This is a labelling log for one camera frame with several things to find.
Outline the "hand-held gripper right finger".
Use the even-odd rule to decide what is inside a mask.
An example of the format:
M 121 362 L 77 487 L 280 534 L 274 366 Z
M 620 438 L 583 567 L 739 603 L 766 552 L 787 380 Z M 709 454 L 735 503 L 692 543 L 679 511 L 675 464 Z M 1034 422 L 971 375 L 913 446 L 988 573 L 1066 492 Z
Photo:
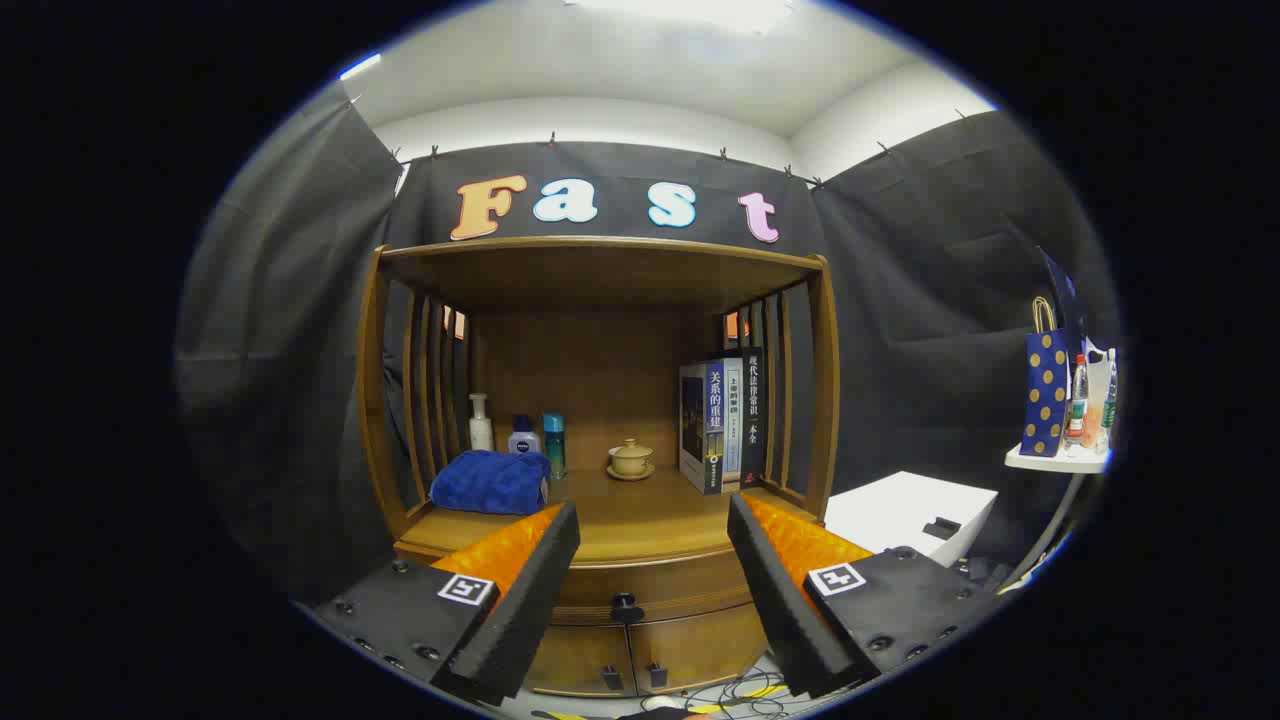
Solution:
M 874 553 L 746 495 L 727 534 L 780 673 L 813 700 L 923 662 L 998 605 L 910 546 Z

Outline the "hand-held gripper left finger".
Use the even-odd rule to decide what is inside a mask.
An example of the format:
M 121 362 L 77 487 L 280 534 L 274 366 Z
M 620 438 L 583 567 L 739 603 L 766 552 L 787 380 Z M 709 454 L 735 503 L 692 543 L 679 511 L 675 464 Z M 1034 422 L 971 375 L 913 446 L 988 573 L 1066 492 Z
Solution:
M 396 559 L 310 614 L 420 685 L 498 706 L 517 696 L 580 544 L 566 501 L 429 565 Z

